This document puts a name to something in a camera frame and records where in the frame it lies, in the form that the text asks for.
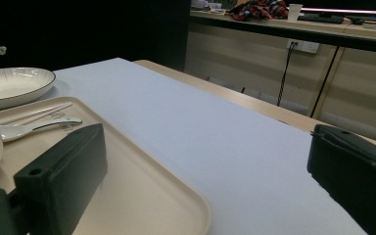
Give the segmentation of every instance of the spoon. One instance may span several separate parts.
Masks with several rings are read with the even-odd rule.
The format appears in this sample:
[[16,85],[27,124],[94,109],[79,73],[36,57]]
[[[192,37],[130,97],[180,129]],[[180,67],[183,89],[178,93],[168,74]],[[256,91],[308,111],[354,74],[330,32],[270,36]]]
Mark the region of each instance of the spoon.
[[26,124],[26,125],[0,125],[0,133],[3,142],[9,142],[16,139],[19,139],[33,130],[39,129],[41,127],[52,125],[52,124],[59,124],[59,123],[82,123],[80,118],[76,117],[66,117],[66,118],[57,118],[57,119],[50,119],[44,120],[41,122],[33,123],[33,124]]

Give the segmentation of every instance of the white cup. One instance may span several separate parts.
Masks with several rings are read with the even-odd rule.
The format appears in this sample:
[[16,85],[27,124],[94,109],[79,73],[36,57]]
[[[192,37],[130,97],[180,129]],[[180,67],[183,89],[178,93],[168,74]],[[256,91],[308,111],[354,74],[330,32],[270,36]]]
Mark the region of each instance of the white cup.
[[301,12],[302,4],[289,4],[288,22],[296,22]]

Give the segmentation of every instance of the table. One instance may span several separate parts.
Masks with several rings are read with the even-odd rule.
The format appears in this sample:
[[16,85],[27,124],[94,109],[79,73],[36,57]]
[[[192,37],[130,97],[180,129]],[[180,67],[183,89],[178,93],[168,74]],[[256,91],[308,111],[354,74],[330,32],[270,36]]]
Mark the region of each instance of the table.
[[77,97],[197,189],[210,234],[365,234],[306,171],[310,118],[147,61],[55,74],[41,100]]

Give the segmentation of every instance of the power outlet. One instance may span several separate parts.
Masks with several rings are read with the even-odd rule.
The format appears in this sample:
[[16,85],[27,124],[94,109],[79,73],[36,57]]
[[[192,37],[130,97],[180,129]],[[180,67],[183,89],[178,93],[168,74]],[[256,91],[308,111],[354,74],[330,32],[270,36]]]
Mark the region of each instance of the power outlet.
[[319,48],[319,43],[304,41],[302,44],[302,51],[315,54]]
[[292,43],[295,43],[295,46],[293,48],[294,50],[302,51],[302,45],[304,44],[304,42],[302,40],[289,39],[288,44],[286,45],[286,48],[289,49]]

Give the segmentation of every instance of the serving tray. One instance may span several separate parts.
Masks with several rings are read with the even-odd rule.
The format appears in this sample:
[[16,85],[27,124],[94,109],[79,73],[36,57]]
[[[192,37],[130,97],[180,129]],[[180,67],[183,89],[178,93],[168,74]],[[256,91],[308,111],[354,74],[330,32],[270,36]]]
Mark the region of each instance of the serving tray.
[[66,102],[72,105],[37,121],[75,117],[83,123],[48,126],[5,143],[0,188],[11,192],[13,175],[70,132],[102,123],[108,174],[73,234],[207,234],[211,223],[207,201],[78,99],[59,97],[5,110],[0,122]]

